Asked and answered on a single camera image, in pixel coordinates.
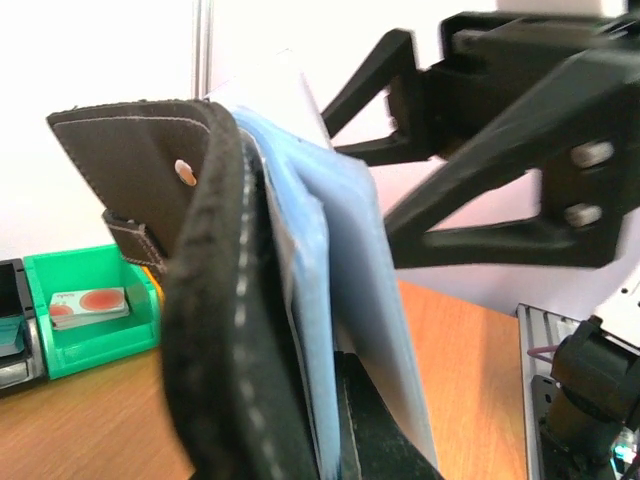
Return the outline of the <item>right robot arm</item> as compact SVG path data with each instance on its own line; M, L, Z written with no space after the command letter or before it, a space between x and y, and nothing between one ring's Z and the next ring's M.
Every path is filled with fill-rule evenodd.
M445 165L386 216L400 269L461 264L599 268L639 206L639 6L625 14L464 12L440 25L441 60L385 33L323 111L330 135L378 93L394 132L344 145L371 166ZM520 306L533 479L615 479L639 428L639 277L559 342L558 319Z

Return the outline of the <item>white card with red circles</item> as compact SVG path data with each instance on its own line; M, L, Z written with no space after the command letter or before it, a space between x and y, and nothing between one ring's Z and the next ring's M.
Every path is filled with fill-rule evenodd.
M239 71L205 98L231 109L249 109L302 139L333 148L320 109L290 49Z

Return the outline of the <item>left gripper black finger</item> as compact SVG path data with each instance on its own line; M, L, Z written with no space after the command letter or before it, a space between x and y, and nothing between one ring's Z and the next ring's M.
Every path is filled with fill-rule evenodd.
M387 409L352 353L334 354L340 418L340 477L344 480L438 480Z

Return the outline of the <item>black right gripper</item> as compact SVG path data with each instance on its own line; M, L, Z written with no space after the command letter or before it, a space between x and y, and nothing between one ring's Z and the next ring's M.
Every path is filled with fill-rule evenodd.
M638 12L464 12L440 39L377 40L322 111L337 150L369 165L451 152L386 216L397 268L614 260L639 206L639 61L583 52L597 47L637 52Z

